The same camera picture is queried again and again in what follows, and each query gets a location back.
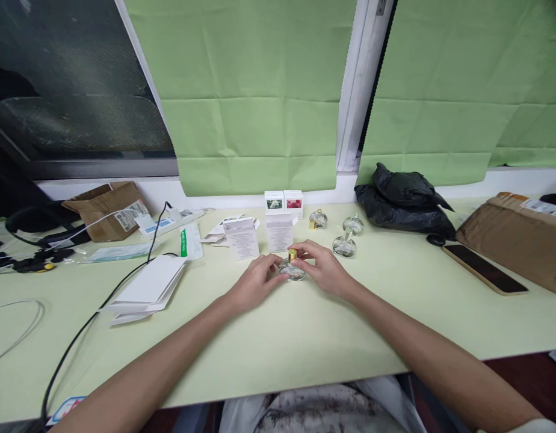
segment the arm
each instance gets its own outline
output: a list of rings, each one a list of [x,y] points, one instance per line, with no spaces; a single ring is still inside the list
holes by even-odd
[[[274,254],[252,261],[227,294],[109,378],[52,431],[138,432],[218,331],[288,279],[280,274],[266,281],[280,261]]]
[[[294,244],[306,271],[326,292],[341,297],[366,317],[404,362],[472,429],[508,432],[543,418],[493,370],[452,341],[414,320],[362,286],[334,254],[312,241]],[[316,259],[312,266],[304,259]]]

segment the hand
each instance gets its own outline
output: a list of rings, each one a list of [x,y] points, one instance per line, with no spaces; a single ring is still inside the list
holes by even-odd
[[[252,260],[248,269],[224,296],[237,309],[238,313],[244,313],[262,304],[272,290],[288,279],[286,274],[278,274],[268,279],[268,273],[278,269],[281,261],[282,259],[275,254],[267,256],[262,254]]]
[[[292,264],[310,275],[325,292],[343,298],[356,282],[329,248],[310,240],[291,245],[289,248],[298,250],[298,259]],[[316,259],[316,265],[305,262],[306,259]]]

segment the green curtain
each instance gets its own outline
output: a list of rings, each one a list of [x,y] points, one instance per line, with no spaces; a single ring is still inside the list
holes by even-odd
[[[126,0],[186,195],[332,189],[356,0]]]
[[[358,183],[556,166],[556,0],[398,0]]]

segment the small perfume bottle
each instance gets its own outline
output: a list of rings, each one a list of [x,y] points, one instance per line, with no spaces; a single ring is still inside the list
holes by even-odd
[[[351,258],[356,254],[356,243],[352,239],[352,229],[347,227],[344,236],[338,236],[332,242],[332,251],[338,256]]]
[[[364,230],[364,223],[358,217],[358,213],[354,214],[354,216],[349,216],[344,222],[342,223],[342,228],[346,231],[347,228],[352,229],[352,234],[355,236],[360,236],[362,230]]]
[[[291,281],[304,280],[304,277],[306,276],[306,273],[302,269],[296,268],[295,266],[290,264],[290,262],[295,260],[297,256],[298,250],[291,248],[290,250],[288,250],[288,257],[282,260],[282,263],[278,267],[278,272],[280,272],[281,274],[288,274],[288,276],[290,277],[288,279]]]
[[[314,229],[325,229],[326,223],[328,222],[328,218],[322,209],[318,209],[316,212],[312,212],[310,215],[310,228]]]

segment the smartphone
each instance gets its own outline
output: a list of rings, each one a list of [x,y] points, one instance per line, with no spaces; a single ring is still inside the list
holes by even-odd
[[[522,295],[529,291],[464,245],[445,245],[442,249],[499,295]]]

